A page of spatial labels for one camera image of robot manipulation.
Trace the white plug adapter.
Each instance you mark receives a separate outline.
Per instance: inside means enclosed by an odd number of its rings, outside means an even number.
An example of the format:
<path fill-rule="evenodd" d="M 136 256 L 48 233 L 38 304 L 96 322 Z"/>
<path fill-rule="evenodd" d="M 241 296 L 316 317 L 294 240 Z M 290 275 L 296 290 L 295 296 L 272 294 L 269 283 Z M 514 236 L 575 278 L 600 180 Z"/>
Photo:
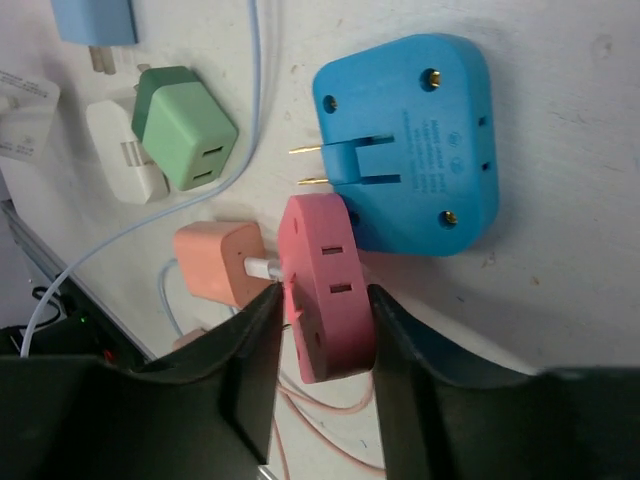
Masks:
<path fill-rule="evenodd" d="M 136 91 L 112 92 L 86 108 L 86 122 L 109 188 L 122 203 L 145 205 L 166 198 L 165 176 L 134 134 Z"/>

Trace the light blue charger plug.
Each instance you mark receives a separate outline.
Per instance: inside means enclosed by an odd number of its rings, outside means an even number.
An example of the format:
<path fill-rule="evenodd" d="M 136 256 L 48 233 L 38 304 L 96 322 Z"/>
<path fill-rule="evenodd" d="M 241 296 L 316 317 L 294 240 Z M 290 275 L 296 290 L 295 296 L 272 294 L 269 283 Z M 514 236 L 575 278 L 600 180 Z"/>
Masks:
<path fill-rule="evenodd" d="M 112 48 L 138 43 L 129 0 L 51 0 L 60 38 L 84 45 L 96 73 L 116 73 Z"/>

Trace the blue plug adapter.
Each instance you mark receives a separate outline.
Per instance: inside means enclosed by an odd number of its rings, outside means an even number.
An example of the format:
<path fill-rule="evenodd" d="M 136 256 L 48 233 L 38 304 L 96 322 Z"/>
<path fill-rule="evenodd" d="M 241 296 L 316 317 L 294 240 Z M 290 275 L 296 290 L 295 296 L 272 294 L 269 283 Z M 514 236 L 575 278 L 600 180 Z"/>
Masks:
<path fill-rule="evenodd" d="M 323 66 L 312 94 L 328 183 L 358 248 L 446 257 L 499 210 L 489 68 L 470 40 L 416 34 Z"/>

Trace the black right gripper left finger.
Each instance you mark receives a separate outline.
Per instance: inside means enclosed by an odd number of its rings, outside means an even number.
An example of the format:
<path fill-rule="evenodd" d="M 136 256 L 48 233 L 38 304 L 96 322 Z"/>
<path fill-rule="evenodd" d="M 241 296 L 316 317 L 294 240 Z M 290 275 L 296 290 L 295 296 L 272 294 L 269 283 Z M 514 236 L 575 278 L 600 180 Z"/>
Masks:
<path fill-rule="evenodd" d="M 283 290 L 139 370 L 1 361 L 5 479 L 254 479 L 268 461 Z"/>

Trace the salmon pink charger plug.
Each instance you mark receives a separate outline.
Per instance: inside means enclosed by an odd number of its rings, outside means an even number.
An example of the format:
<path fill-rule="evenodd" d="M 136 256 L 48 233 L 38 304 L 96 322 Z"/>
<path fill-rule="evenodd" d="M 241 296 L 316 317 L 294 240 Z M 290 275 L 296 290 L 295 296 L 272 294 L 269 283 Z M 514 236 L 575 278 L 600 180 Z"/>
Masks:
<path fill-rule="evenodd" d="M 272 284 L 245 268 L 247 258 L 266 258 L 260 228 L 253 222 L 194 222 L 176 231 L 173 246 L 195 297 L 242 309 Z"/>

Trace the pink plug adapter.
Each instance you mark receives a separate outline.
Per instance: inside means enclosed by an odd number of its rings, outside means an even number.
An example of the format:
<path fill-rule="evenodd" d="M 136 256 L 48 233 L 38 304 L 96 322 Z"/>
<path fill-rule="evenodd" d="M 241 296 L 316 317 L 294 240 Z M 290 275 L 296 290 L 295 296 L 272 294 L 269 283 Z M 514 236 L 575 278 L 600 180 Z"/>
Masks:
<path fill-rule="evenodd" d="M 277 246 L 302 381 L 320 383 L 371 369 L 374 321 L 342 198 L 334 193 L 290 197 Z"/>

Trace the green charger plug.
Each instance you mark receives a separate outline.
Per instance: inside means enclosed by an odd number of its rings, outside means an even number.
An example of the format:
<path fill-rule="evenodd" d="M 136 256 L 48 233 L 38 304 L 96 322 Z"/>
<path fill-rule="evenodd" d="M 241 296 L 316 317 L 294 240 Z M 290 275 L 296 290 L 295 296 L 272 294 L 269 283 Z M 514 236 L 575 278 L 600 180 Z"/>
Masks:
<path fill-rule="evenodd" d="M 141 73 L 131 128 L 180 191 L 218 179 L 239 135 L 199 76 L 185 66 Z"/>

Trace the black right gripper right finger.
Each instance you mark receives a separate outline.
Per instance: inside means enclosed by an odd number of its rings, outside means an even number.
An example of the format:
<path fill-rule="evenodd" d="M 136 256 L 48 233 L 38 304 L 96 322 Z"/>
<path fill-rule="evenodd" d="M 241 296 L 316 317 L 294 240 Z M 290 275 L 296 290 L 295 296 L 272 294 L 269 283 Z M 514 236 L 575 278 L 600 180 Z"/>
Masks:
<path fill-rule="evenodd" d="M 635 479 L 639 372 L 526 374 L 486 360 L 368 289 L 390 479 Z"/>

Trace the white cube power socket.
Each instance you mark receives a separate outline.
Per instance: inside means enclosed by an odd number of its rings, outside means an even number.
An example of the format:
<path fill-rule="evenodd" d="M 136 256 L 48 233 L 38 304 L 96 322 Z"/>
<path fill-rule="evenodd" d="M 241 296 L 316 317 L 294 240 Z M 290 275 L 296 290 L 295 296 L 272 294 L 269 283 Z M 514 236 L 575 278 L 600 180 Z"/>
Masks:
<path fill-rule="evenodd" d="M 53 82 L 1 69 L 1 156 L 38 164 L 60 97 Z"/>

